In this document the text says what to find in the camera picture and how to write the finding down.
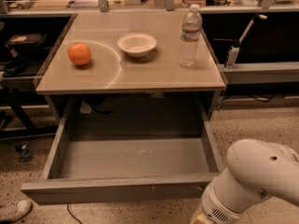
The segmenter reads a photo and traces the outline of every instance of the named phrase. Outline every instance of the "plastic bottle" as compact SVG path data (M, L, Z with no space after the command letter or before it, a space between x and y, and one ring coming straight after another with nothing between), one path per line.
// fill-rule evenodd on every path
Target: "plastic bottle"
M240 51L239 42L234 42L234 44L230 47L230 49L227 52L224 67L228 69L233 68L233 65L235 64L235 60L237 58L237 55L239 54L239 51Z
M203 23L199 8L199 5L192 4L182 21L178 58L178 64L181 66L190 67L194 64L198 38Z

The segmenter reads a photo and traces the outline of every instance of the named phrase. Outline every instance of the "shoe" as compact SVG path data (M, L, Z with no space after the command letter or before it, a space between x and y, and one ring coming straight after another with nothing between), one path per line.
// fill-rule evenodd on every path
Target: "shoe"
M0 222L14 222L25 217L31 210L32 203L21 200L8 205L0 205Z

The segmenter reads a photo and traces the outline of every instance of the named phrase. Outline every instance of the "bottle label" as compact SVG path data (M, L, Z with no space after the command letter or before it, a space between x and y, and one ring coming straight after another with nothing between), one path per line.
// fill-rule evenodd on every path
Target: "bottle label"
M198 41L200 34L200 29L182 29L181 30L181 39L187 42Z

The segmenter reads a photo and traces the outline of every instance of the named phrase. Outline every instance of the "water bottle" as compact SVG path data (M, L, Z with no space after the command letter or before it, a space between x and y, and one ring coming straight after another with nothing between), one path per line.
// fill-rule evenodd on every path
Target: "water bottle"
M203 19L199 13L199 5L192 4L182 22L178 64L190 67L194 64Z

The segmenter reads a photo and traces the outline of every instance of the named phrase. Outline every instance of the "bottle cap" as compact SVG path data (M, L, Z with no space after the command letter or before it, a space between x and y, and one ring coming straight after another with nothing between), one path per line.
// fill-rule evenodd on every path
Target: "bottle cap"
M199 5L198 4L191 4L190 5L190 11L199 11Z

